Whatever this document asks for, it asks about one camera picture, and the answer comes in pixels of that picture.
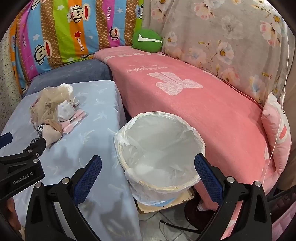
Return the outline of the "colourful monkey print pillow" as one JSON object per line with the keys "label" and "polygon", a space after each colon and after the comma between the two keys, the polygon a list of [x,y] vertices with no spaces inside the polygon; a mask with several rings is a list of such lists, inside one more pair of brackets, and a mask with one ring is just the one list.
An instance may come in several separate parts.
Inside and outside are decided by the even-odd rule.
{"label": "colourful monkey print pillow", "polygon": [[34,77],[130,45],[142,26],[143,1],[29,1],[13,21],[11,61],[21,93]]}

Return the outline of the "pink bed blanket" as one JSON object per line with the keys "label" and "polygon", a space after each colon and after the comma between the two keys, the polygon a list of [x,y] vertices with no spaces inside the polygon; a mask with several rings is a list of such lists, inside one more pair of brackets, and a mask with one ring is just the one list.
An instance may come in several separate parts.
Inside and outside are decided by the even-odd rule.
{"label": "pink bed blanket", "polygon": [[206,159],[225,176],[270,192],[279,176],[261,121],[261,107],[217,77],[159,53],[130,46],[102,49],[131,116],[151,111],[175,114],[205,142]]}

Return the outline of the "beige cloth with patterned tie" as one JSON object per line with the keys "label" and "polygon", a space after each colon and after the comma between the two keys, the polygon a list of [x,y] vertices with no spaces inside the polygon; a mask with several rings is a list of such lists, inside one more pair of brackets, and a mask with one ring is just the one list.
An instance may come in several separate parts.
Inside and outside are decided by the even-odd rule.
{"label": "beige cloth with patterned tie", "polygon": [[63,135],[62,125],[53,120],[45,120],[40,125],[34,125],[34,129],[37,131],[37,137],[30,142],[30,145],[43,138],[46,142],[47,149],[59,141]]}

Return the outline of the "grey white sock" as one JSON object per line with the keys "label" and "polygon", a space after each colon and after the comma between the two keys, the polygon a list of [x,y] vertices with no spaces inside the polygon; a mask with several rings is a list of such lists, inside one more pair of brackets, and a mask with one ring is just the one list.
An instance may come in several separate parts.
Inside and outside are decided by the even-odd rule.
{"label": "grey white sock", "polygon": [[74,107],[65,100],[57,106],[58,121],[68,121],[75,114]]}

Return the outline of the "light blue patterned sheet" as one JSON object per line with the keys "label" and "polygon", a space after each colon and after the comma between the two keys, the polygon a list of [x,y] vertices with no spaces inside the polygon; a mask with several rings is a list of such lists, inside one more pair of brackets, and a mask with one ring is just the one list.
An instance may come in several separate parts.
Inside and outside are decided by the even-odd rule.
{"label": "light blue patterned sheet", "polygon": [[[71,178],[94,155],[100,156],[101,171],[86,200],[77,209],[101,240],[142,240],[137,208],[114,146],[115,134],[126,123],[118,88],[111,80],[74,83],[71,86],[79,101],[78,108],[86,116],[38,158],[45,173],[41,182],[52,185],[63,178]],[[29,107],[39,94],[24,97],[11,115],[3,134],[11,132],[13,141],[1,149],[1,156],[22,152],[37,137]],[[25,240],[29,240],[26,237],[30,230],[26,216],[33,189],[34,185],[13,197]]]}

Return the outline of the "blue-grey velvet cushion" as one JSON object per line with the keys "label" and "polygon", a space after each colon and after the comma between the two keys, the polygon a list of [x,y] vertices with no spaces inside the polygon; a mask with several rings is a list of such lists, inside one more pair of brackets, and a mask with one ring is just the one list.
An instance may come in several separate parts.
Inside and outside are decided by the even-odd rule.
{"label": "blue-grey velvet cushion", "polygon": [[39,92],[48,86],[57,87],[63,83],[73,84],[112,79],[112,72],[108,65],[97,59],[87,59],[52,69],[34,77],[24,95]]}

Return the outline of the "green check mark cushion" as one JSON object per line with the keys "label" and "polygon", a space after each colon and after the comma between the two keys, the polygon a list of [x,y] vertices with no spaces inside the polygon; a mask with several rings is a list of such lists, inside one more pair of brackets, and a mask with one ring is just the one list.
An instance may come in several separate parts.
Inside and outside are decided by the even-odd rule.
{"label": "green check mark cushion", "polygon": [[161,36],[150,29],[140,29],[132,37],[132,47],[137,50],[156,53],[161,51],[162,45]]}

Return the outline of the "white glove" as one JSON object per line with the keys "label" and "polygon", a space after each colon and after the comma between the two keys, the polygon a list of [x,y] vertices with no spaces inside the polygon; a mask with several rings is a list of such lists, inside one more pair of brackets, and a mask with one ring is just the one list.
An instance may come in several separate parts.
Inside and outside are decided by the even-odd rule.
{"label": "white glove", "polygon": [[73,94],[73,87],[69,84],[66,83],[62,83],[61,85],[59,85],[60,87],[63,87],[64,89],[67,89],[69,97],[73,98],[74,94]]}

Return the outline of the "white lined trash bin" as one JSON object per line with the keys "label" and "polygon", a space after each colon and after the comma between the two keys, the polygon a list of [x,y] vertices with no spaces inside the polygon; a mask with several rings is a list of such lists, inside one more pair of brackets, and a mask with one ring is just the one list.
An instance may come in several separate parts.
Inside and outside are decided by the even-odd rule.
{"label": "white lined trash bin", "polygon": [[144,205],[166,205],[201,180],[194,160],[206,145],[177,115],[140,113],[115,134],[114,145],[132,195]]}

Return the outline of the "grey floral quilt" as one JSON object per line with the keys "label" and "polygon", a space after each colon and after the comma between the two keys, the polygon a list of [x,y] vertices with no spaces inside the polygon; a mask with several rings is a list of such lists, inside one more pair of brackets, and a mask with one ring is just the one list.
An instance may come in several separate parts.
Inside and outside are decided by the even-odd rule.
{"label": "grey floral quilt", "polygon": [[142,26],[162,37],[165,54],[259,104],[285,90],[295,37],[267,1],[144,1]]}

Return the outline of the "pink striped cloth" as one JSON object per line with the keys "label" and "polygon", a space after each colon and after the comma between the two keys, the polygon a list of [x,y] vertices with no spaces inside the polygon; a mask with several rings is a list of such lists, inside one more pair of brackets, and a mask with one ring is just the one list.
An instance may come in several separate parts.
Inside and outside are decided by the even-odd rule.
{"label": "pink striped cloth", "polygon": [[82,109],[79,109],[69,120],[60,122],[63,133],[69,134],[85,116],[86,112]]}

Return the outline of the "beige mesh net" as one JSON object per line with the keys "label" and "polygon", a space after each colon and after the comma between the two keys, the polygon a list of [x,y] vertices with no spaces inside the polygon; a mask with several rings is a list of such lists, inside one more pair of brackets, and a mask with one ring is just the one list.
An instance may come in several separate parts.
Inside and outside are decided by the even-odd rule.
{"label": "beige mesh net", "polygon": [[40,125],[45,120],[58,122],[57,106],[65,100],[70,101],[67,89],[63,87],[46,87],[41,90],[36,101],[30,106],[31,121]]}

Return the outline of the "pink small pillow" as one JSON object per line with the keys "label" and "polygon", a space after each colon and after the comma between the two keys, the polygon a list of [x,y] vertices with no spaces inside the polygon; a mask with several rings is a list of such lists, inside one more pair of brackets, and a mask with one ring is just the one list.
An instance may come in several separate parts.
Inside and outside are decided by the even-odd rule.
{"label": "pink small pillow", "polygon": [[261,121],[268,138],[277,173],[280,175],[287,164],[292,147],[290,125],[283,107],[273,93],[269,93],[262,110]]}

